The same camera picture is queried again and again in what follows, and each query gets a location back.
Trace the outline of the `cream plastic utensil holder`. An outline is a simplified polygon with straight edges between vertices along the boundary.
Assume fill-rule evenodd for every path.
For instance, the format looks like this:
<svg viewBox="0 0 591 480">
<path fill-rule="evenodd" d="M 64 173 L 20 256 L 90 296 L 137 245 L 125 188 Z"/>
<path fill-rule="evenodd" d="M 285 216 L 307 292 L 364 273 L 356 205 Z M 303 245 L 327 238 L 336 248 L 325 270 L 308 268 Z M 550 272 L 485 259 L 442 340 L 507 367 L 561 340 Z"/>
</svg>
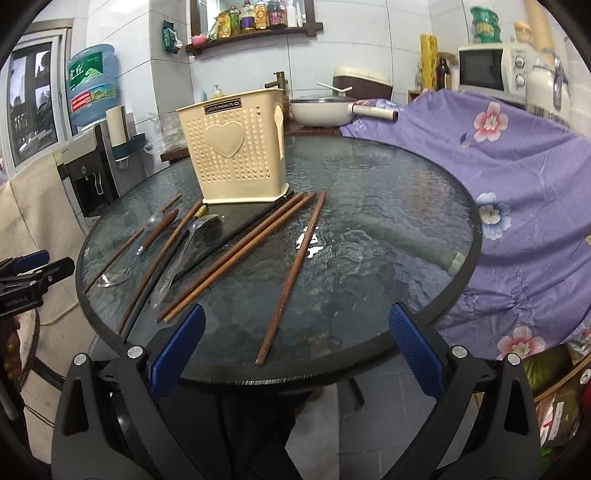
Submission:
<svg viewBox="0 0 591 480">
<path fill-rule="evenodd" d="M 273 202 L 287 193 L 283 92 L 224 95 L 177 110 L 204 202 Z"/>
</svg>

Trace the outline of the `large metal spoon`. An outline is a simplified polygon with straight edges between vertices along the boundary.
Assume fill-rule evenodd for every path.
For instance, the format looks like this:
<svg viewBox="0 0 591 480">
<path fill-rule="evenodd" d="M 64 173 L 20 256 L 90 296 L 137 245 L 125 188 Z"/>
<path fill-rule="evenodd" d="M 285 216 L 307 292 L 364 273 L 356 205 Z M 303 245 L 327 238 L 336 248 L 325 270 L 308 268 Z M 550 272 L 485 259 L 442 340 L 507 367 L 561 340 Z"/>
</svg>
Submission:
<svg viewBox="0 0 591 480">
<path fill-rule="evenodd" d="M 194 244 L 199 237 L 204 237 L 204 231 L 209 227 L 216 227 L 221 223 L 221 216 L 218 214 L 204 214 L 194 219 L 188 226 L 185 239 L 180 245 L 177 253 L 174 255 L 171 263 L 166 267 L 162 276 L 158 280 L 149 300 L 149 306 L 153 311 L 157 310 L 166 299 L 172 283 L 181 270 L 188 264 L 189 257 L 194 250 Z"/>
</svg>

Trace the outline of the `purple floral cloth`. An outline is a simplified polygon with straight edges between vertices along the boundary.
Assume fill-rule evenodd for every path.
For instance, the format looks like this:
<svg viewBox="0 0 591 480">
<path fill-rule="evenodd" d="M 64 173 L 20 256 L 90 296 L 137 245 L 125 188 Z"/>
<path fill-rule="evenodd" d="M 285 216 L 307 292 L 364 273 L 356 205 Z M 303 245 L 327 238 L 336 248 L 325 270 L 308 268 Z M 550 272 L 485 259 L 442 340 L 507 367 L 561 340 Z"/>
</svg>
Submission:
<svg viewBox="0 0 591 480">
<path fill-rule="evenodd" d="M 590 351 L 590 142 L 484 96 L 428 91 L 396 122 L 361 117 L 346 137 L 404 148 L 442 166 L 475 200 L 483 245 L 439 329 L 475 355 Z"/>
</svg>

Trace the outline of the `window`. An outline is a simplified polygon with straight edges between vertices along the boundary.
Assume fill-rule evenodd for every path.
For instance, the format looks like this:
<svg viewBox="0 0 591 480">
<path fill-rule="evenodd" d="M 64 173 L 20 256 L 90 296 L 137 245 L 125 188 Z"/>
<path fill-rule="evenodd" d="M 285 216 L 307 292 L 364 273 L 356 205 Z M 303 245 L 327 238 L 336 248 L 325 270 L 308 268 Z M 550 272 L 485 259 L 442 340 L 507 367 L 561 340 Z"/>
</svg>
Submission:
<svg viewBox="0 0 591 480">
<path fill-rule="evenodd" d="M 1 153 L 7 175 L 72 137 L 66 66 L 70 29 L 24 35 L 1 69 Z"/>
</svg>

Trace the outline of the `black gold-tipped chopstick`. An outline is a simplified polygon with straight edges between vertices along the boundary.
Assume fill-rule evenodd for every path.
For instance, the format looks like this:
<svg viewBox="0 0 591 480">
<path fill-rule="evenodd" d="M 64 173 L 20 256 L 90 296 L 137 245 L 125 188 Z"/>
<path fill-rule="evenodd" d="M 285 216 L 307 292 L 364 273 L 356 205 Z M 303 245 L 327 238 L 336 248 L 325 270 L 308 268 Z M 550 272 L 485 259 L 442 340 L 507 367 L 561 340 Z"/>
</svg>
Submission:
<svg viewBox="0 0 591 480">
<path fill-rule="evenodd" d="M 190 215 L 186 214 L 183 217 L 156 255 L 156 259 L 148 267 L 137 291 L 133 295 L 131 304 L 128 306 L 122 321 L 117 327 L 118 336 L 123 342 L 127 340 L 144 306 L 149 301 L 152 301 L 156 287 L 164 282 L 164 277 L 168 274 L 171 265 L 175 262 L 181 245 L 183 245 L 183 242 L 188 236 L 189 226 L 201 216 L 204 216 L 206 211 L 207 204 L 202 201 L 199 201 L 197 206 L 193 205 L 189 211 Z"/>
</svg>

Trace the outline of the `white pan with lid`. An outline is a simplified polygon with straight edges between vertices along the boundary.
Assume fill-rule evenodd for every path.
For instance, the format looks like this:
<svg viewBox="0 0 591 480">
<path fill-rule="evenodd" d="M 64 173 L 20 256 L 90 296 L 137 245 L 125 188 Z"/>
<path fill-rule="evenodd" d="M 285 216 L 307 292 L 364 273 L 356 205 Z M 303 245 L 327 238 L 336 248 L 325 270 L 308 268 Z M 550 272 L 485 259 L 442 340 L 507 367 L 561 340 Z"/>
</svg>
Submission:
<svg viewBox="0 0 591 480">
<path fill-rule="evenodd" d="M 297 124 L 312 128 L 334 128 L 351 123 L 356 117 L 397 121 L 396 109 L 370 106 L 349 97 L 301 98 L 290 101 L 290 113 Z"/>
</svg>

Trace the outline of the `black water dispenser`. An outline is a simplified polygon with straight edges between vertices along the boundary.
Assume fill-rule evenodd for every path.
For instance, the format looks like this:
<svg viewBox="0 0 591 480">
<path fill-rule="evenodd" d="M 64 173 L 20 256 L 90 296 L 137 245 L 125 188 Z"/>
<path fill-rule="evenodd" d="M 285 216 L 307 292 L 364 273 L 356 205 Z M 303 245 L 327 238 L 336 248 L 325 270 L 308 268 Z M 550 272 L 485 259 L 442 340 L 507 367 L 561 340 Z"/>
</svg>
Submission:
<svg viewBox="0 0 591 480">
<path fill-rule="evenodd" d="M 115 159 L 106 120 L 87 127 L 56 154 L 60 178 L 71 187 L 74 207 L 84 218 L 100 216 L 146 179 L 140 152 Z"/>
</svg>

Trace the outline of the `dark glass bottle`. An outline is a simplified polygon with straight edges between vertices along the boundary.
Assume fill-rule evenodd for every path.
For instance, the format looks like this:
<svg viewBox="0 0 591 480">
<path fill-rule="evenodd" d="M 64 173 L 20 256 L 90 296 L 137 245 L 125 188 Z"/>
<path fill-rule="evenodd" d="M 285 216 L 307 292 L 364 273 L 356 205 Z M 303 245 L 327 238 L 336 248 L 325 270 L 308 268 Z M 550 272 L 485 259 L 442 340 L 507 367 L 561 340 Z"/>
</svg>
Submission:
<svg viewBox="0 0 591 480">
<path fill-rule="evenodd" d="M 448 65 L 447 59 L 443 56 L 440 56 L 438 59 L 438 65 L 436 69 L 436 81 L 438 90 L 451 88 L 451 70 Z"/>
</svg>

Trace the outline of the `brass faucet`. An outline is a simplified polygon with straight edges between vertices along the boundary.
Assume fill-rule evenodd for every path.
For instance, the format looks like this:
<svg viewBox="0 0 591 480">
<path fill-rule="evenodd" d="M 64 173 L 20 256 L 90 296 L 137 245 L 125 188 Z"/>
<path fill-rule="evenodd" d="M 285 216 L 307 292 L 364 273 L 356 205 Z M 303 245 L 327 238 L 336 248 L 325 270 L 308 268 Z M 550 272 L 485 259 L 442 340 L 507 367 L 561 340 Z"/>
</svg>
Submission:
<svg viewBox="0 0 591 480">
<path fill-rule="evenodd" d="M 277 71 L 274 74 L 274 76 L 276 76 L 276 80 L 264 84 L 264 87 L 266 89 L 276 88 L 283 92 L 283 99 L 281 99 L 281 107 L 283 107 L 283 115 L 287 117 L 290 114 L 290 97 L 288 97 L 287 91 L 288 80 L 286 77 L 286 72 Z"/>
</svg>

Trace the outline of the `green stacked containers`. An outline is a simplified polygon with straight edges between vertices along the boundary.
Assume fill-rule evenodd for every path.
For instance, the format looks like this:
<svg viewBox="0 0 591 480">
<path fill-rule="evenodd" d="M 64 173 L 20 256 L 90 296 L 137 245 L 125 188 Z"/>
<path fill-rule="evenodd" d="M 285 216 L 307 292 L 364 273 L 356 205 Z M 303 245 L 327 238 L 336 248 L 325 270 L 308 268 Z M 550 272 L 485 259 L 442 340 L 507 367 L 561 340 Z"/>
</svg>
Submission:
<svg viewBox="0 0 591 480">
<path fill-rule="evenodd" d="M 475 41 L 477 43 L 500 43 L 501 29 L 499 17 L 491 9 L 474 6 L 470 10 L 475 30 Z"/>
</svg>

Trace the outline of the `blue water bottle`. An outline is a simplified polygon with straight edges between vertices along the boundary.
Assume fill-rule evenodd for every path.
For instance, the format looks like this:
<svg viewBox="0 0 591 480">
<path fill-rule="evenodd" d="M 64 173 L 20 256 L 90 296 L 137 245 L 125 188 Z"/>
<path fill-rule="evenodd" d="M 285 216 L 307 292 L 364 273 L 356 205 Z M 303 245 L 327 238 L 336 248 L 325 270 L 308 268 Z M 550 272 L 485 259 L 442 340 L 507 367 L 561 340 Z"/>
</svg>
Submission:
<svg viewBox="0 0 591 480">
<path fill-rule="evenodd" d="M 111 45 L 81 50 L 70 59 L 67 73 L 70 121 L 75 128 L 104 119 L 107 110 L 120 104 L 118 60 Z"/>
</svg>

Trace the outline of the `brown wooden chopstick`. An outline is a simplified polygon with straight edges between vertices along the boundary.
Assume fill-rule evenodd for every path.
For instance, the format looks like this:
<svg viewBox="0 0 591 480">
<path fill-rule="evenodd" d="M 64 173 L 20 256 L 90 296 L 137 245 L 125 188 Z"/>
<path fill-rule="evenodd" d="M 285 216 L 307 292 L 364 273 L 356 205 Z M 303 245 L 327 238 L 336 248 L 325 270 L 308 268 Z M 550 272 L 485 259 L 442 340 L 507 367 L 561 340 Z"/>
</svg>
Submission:
<svg viewBox="0 0 591 480">
<path fill-rule="evenodd" d="M 152 214 L 146 222 L 136 230 L 107 260 L 107 262 L 96 272 L 92 279 L 83 287 L 83 292 L 87 293 L 99 280 L 99 278 L 127 251 L 127 249 L 150 227 L 155 226 L 164 216 L 167 210 L 174 206 L 182 199 L 181 194 L 172 197 L 164 206 L 162 206 L 156 213 Z"/>
<path fill-rule="evenodd" d="M 308 203 L 311 202 L 311 199 L 314 197 L 315 197 L 315 192 L 310 192 L 308 194 L 304 194 L 304 198 L 301 199 L 301 201 L 298 201 L 297 204 L 295 204 L 293 207 L 288 209 L 287 212 L 284 213 L 283 215 L 281 215 L 280 218 L 278 218 L 276 221 L 273 222 L 273 224 L 271 224 L 269 227 L 266 227 L 266 229 L 264 229 L 262 233 L 257 235 L 255 239 L 253 239 L 252 241 L 249 241 L 249 243 L 247 243 L 245 245 L 245 247 L 240 249 L 235 255 L 233 255 L 228 260 L 228 262 L 223 264 L 221 266 L 221 268 L 219 268 L 211 276 L 209 276 L 199 287 L 197 287 L 197 289 L 195 289 L 185 300 L 183 300 L 176 311 L 171 312 L 161 322 L 169 323 L 192 300 L 197 299 L 197 297 L 202 292 L 204 292 L 204 290 L 208 286 L 211 286 L 215 281 L 217 281 L 219 278 L 221 278 L 221 276 L 224 275 L 226 271 L 228 271 L 233 266 L 235 266 L 235 264 L 238 264 L 238 262 L 240 260 L 242 260 L 243 257 L 249 255 L 249 253 L 250 253 L 250 251 L 252 251 L 252 249 L 254 249 L 257 246 L 259 246 L 260 244 L 262 244 L 263 241 L 266 240 L 267 237 L 270 237 L 270 235 L 273 234 L 273 232 L 276 231 L 277 228 L 280 228 L 280 226 L 283 226 L 283 224 L 286 223 L 287 221 L 289 221 L 290 218 L 294 216 L 294 214 L 296 214 L 298 211 L 301 210 L 301 208 L 303 208 L 304 206 L 307 206 Z"/>
<path fill-rule="evenodd" d="M 186 215 L 182 218 L 182 220 L 176 226 L 174 231 L 168 237 L 168 239 L 166 240 L 166 242 L 164 243 L 164 245 L 162 246 L 162 248 L 160 249 L 160 251 L 158 252 L 156 257 L 154 258 L 154 260 L 151 262 L 144 277 L 142 278 L 141 282 L 139 283 L 138 288 L 136 289 L 135 293 L 131 296 L 131 301 L 130 301 L 121 321 L 119 322 L 119 325 L 116 330 L 116 333 L 118 335 L 120 335 L 122 333 L 127 320 L 131 316 L 131 313 L 133 312 L 135 305 L 137 304 L 139 298 L 142 295 L 142 292 L 145 290 L 147 284 L 149 283 L 150 279 L 154 275 L 154 272 L 157 269 L 157 267 L 162 263 L 164 256 L 168 253 L 168 251 L 170 250 L 170 248 L 172 247 L 172 245 L 174 244 L 176 239 L 183 232 L 184 228 L 188 225 L 188 223 L 193 218 L 193 216 L 195 214 L 197 214 L 197 211 L 199 210 L 199 208 L 203 204 L 204 204 L 204 201 L 202 199 L 198 199 L 197 201 L 194 202 L 194 204 L 190 207 L 190 209 L 188 210 Z"/>
<path fill-rule="evenodd" d="M 297 251 L 297 256 L 294 258 L 294 263 L 290 267 L 290 272 L 287 275 L 287 280 L 284 282 L 283 291 L 280 294 L 279 303 L 277 303 L 276 310 L 273 314 L 273 319 L 267 328 L 266 336 L 264 336 L 263 343 L 260 345 L 259 351 L 256 355 L 256 365 L 263 366 L 266 363 L 266 357 L 270 353 L 271 346 L 273 346 L 274 338 L 277 331 L 280 329 L 280 322 L 283 319 L 283 313 L 287 309 L 287 302 L 290 299 L 290 294 L 294 290 L 294 285 L 297 283 L 297 275 L 301 270 L 301 265 L 304 263 L 304 258 L 308 255 L 308 246 L 311 243 L 312 235 L 315 232 L 318 218 L 321 215 L 322 206 L 325 204 L 327 192 L 322 191 L 318 195 L 318 201 L 315 203 L 314 212 L 311 214 L 311 219 L 308 222 L 307 230 L 304 232 L 304 239 L 301 241 L 301 246 Z"/>
<path fill-rule="evenodd" d="M 256 227 L 250 229 L 249 232 L 247 232 L 242 237 L 242 239 L 240 239 L 228 251 L 225 251 L 221 255 L 221 257 L 219 257 L 217 260 L 215 260 L 214 263 L 211 264 L 211 266 L 209 266 L 207 268 L 207 270 L 204 271 L 204 273 L 201 273 L 197 277 L 197 279 L 195 279 L 190 284 L 190 287 L 188 287 L 186 290 L 184 290 L 183 293 L 179 294 L 172 301 L 172 303 L 163 312 L 161 312 L 158 315 L 158 317 L 156 318 L 156 322 L 159 323 L 159 322 L 163 321 L 171 312 L 176 311 L 177 308 L 179 307 L 179 305 L 181 304 L 181 302 L 183 300 L 185 300 L 195 289 L 197 289 L 197 287 L 199 287 L 209 276 L 211 276 L 215 271 L 217 271 L 219 268 L 221 268 L 221 266 L 223 264 L 225 264 L 226 262 L 228 262 L 228 260 L 233 255 L 235 255 L 240 249 L 245 247 L 245 245 L 247 243 L 249 243 L 249 241 L 252 241 L 253 239 L 255 239 L 257 235 L 259 235 L 260 233 L 263 232 L 264 229 L 266 229 L 266 227 L 269 227 L 271 224 L 273 224 L 274 221 L 276 221 L 278 218 L 280 218 L 281 215 L 286 213 L 288 209 L 293 207 L 295 204 L 297 204 L 298 201 L 301 201 L 301 199 L 303 199 L 303 198 L 304 198 L 303 192 L 294 194 L 294 196 L 290 197 L 290 199 L 288 199 L 286 203 L 283 203 L 283 205 L 281 205 L 279 209 L 274 210 L 273 213 L 270 214 L 270 216 L 267 216 L 266 219 L 264 219 L 262 222 L 259 222 L 259 224 L 257 224 Z"/>
</svg>

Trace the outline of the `round glass table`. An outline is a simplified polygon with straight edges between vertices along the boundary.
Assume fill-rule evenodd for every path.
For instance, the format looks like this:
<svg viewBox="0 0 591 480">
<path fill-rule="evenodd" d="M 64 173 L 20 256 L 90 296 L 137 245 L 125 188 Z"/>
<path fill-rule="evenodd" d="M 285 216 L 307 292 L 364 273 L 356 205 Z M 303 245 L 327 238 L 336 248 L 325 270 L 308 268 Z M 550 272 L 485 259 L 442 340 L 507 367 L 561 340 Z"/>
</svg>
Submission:
<svg viewBox="0 0 591 480">
<path fill-rule="evenodd" d="M 182 379 L 211 385 L 325 385 L 370 370 L 398 350 L 391 306 L 421 323 L 444 317 L 470 280 L 481 250 L 476 204 L 452 173 L 408 150 L 373 141 L 304 136 L 287 140 L 287 181 L 315 192 L 294 215 L 198 296 L 206 329 Z M 256 355 L 304 239 L 318 195 L 327 192 L 297 283 L 263 366 Z M 86 237 L 76 288 L 95 331 L 98 360 L 144 346 L 162 328 L 149 302 L 123 342 L 116 333 L 139 283 L 168 234 L 137 261 L 124 283 L 83 287 L 172 197 L 187 213 L 201 192 L 183 160 L 138 184 L 109 206 Z"/>
</svg>

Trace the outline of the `wooden-handled metal spoon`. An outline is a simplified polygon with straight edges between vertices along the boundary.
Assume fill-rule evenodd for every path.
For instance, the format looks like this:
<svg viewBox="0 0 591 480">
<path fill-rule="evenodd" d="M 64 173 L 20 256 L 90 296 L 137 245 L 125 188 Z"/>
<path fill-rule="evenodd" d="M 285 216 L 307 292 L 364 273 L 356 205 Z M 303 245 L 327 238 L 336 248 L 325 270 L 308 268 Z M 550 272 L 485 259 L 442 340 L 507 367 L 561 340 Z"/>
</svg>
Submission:
<svg viewBox="0 0 591 480">
<path fill-rule="evenodd" d="M 166 230 L 176 219 L 178 215 L 177 209 L 169 209 L 164 214 L 163 218 L 155 225 L 147 229 L 137 240 L 140 243 L 137 249 L 131 256 L 127 265 L 119 270 L 113 270 L 111 267 L 99 278 L 94 286 L 98 288 L 110 288 L 118 286 L 130 277 L 131 271 L 137 261 L 141 259 L 147 252 L 149 247 L 157 239 L 157 237 Z"/>
</svg>

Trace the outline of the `white microwave oven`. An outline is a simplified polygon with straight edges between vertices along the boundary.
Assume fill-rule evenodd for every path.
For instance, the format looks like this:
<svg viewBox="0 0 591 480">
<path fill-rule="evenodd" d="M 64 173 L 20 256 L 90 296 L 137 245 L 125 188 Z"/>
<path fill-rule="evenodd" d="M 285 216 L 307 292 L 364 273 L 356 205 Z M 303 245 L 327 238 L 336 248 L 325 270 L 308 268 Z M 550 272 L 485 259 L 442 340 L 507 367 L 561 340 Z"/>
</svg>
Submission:
<svg viewBox="0 0 591 480">
<path fill-rule="evenodd" d="M 524 105 L 529 74 L 543 66 L 527 43 L 485 43 L 460 47 L 459 91 Z"/>
</svg>

